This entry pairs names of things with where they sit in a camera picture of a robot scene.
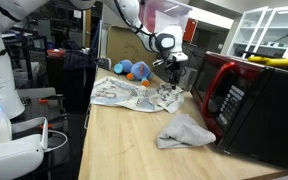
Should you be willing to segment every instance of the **plush toy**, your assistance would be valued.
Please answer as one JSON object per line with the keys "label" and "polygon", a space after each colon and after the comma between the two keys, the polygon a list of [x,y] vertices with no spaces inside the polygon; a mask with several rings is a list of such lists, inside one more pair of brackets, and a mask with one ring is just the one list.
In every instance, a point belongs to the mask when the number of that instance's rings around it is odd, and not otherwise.
{"label": "plush toy", "polygon": [[150,67],[143,61],[132,64],[129,60],[122,60],[114,66],[114,72],[116,74],[127,74],[127,79],[139,80],[143,86],[148,86],[150,84],[148,80],[153,77]]}

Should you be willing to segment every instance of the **glass cabinet door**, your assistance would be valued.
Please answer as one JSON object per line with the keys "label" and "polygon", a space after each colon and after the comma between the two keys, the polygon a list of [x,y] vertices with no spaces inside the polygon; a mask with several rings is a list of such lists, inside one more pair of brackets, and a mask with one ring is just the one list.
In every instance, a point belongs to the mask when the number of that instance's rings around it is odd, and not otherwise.
{"label": "glass cabinet door", "polygon": [[245,51],[253,51],[255,35],[262,31],[260,26],[268,10],[267,7],[245,11],[241,22],[233,37],[232,43],[228,50],[228,55],[245,58]]}
{"label": "glass cabinet door", "polygon": [[275,8],[253,52],[272,57],[288,57],[288,7]]}

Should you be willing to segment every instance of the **white robot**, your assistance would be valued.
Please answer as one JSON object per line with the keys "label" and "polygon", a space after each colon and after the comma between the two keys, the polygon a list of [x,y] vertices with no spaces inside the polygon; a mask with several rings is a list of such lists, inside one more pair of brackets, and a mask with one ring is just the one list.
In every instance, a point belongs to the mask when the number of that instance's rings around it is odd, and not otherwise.
{"label": "white robot", "polygon": [[[90,9],[96,0],[70,0],[81,10]],[[140,3],[138,0],[101,0],[136,33],[148,51],[159,52],[161,64],[168,62],[171,68],[170,83],[175,87],[179,78],[176,74],[178,62],[187,60],[182,52],[183,30],[179,25],[167,26],[162,32],[151,33],[139,19]],[[48,0],[0,0],[0,179],[14,179],[36,169],[47,151],[47,120],[42,135],[31,135],[12,140],[10,119],[20,115],[24,106],[14,85],[10,57],[6,53],[1,33],[15,23],[23,20],[31,12],[41,7]]]}

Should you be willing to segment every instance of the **towel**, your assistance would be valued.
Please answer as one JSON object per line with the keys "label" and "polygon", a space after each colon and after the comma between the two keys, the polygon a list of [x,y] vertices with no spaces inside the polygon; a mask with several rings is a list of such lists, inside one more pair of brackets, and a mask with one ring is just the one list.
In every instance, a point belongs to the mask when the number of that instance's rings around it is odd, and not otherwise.
{"label": "towel", "polygon": [[173,118],[157,137],[157,147],[184,148],[202,146],[214,142],[215,135],[200,127],[188,114]]}

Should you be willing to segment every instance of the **red microwave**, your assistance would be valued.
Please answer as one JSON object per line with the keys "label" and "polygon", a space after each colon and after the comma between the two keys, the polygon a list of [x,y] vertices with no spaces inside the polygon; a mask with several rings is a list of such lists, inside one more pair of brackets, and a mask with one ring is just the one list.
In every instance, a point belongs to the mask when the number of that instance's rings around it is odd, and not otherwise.
{"label": "red microwave", "polygon": [[207,52],[191,90],[218,148],[288,168],[288,71]]}

